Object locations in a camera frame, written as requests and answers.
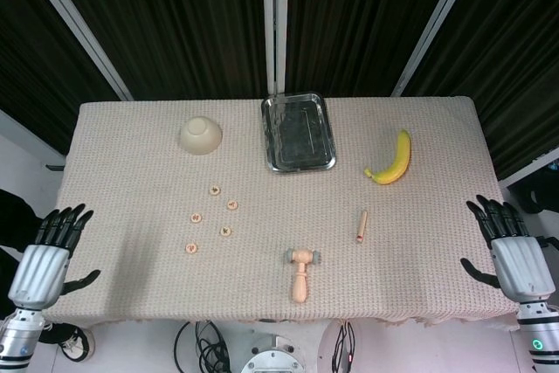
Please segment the stainless steel tray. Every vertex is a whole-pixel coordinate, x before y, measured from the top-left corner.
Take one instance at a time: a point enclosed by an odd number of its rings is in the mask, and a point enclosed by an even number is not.
[[[335,146],[324,99],[315,92],[262,101],[268,166],[277,172],[330,169]]]

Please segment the black backdrop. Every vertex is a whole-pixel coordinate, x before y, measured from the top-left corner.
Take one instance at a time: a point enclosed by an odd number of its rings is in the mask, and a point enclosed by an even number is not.
[[[267,94],[264,0],[73,0],[136,100]]]
[[[289,0],[286,90],[389,96],[438,0]]]
[[[66,154],[95,100],[118,98],[48,0],[0,0],[0,108]]]
[[[499,178],[559,146],[559,0],[457,0],[404,95],[473,98]]]

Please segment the robotic hand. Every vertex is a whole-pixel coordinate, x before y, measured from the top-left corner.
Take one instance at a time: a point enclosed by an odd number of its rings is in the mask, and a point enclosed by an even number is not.
[[[548,243],[557,247],[557,241],[530,237],[521,215],[509,203],[477,198],[483,210],[471,201],[466,204],[480,224],[497,275],[480,272],[468,259],[460,262],[475,280],[500,288],[510,300],[520,303],[516,319],[535,370],[557,373],[559,314],[547,305],[556,287],[541,249]]]
[[[0,327],[0,372],[24,372],[45,325],[41,311],[99,277],[94,270],[81,280],[64,282],[81,231],[93,215],[88,211],[78,218],[85,208],[80,204],[52,211],[40,225],[35,245],[25,249],[8,293],[17,309]]]

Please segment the wooden hammer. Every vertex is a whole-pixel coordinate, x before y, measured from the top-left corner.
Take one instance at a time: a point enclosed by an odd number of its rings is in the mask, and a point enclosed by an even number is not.
[[[297,272],[293,280],[293,300],[302,303],[307,299],[307,264],[318,264],[321,262],[321,253],[309,251],[308,249],[289,248],[286,252],[287,262],[297,263]]]

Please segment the cable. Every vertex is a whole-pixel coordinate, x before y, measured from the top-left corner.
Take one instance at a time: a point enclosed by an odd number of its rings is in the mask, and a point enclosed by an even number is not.
[[[340,326],[338,337],[335,340],[334,354],[332,355],[332,373],[338,373],[340,371],[346,337],[348,337],[349,341],[348,368],[346,373],[351,371],[351,364],[353,363],[355,353],[355,333],[351,323],[344,321]]]
[[[176,347],[177,347],[177,344],[178,344],[178,340],[181,337],[181,334],[183,333],[184,329],[186,327],[188,327],[189,325],[190,325],[190,322],[186,322],[184,325],[181,326],[181,328],[178,330],[178,333],[176,334],[175,344],[173,345],[173,358],[175,359],[175,367],[181,373],[185,373],[185,371],[183,369],[181,369],[181,366],[178,363],[178,359],[176,358]]]
[[[178,341],[181,338],[181,334],[189,325],[190,322],[186,322],[181,326],[176,334],[175,343],[173,345],[173,359],[175,360],[176,369],[180,373],[185,373],[185,371],[181,368],[178,362],[176,349],[178,347]],[[209,333],[211,334],[211,332],[213,332],[217,339],[211,340],[211,337],[209,336],[204,337],[204,333],[206,333],[207,328],[210,328]],[[211,321],[197,322],[195,326],[195,334],[198,368],[200,371],[202,373],[231,373],[227,344],[215,324]]]
[[[196,349],[200,371],[202,373],[231,373],[229,352],[221,332],[212,321],[207,321],[202,328],[200,328],[200,323],[196,323]],[[217,336],[217,342],[211,342],[203,337],[207,328],[213,330]]]

